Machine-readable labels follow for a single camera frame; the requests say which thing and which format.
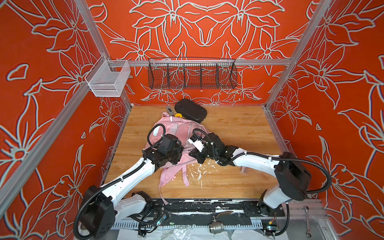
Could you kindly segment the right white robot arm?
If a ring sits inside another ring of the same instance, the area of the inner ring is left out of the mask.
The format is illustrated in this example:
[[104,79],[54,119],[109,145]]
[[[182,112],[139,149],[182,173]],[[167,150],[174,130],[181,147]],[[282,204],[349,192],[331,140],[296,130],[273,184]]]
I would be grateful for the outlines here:
[[[269,215],[282,203],[291,200],[303,201],[308,195],[327,191],[332,185],[330,172],[307,160],[297,159],[293,154],[264,155],[249,152],[236,146],[225,145],[214,133],[207,134],[194,129],[188,142],[195,148],[190,156],[202,164],[207,158],[213,159],[222,167],[245,167],[266,173],[277,179],[278,184],[265,190],[258,200],[258,210],[262,215]],[[326,183],[319,189],[309,190],[312,175],[305,165],[319,169],[326,176]]]

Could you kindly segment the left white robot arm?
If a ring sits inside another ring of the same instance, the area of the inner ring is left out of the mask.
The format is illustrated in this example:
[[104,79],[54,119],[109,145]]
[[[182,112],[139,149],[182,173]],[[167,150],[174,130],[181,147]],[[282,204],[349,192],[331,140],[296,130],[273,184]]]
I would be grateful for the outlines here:
[[150,146],[133,167],[101,187],[87,189],[74,220],[73,233],[78,240],[104,236],[119,214],[118,203],[130,190],[166,163],[176,165],[181,160],[184,147],[176,136],[166,133],[163,124],[150,130],[147,142]]

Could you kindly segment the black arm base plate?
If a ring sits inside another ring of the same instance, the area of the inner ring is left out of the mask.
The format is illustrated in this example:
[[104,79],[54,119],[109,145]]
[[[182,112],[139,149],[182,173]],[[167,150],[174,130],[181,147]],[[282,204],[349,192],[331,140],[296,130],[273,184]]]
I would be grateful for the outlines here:
[[245,214],[247,217],[284,217],[285,209],[282,206],[262,212],[257,199],[168,199],[166,205],[162,199],[153,199],[152,206],[166,213],[191,215],[213,214],[232,211]]

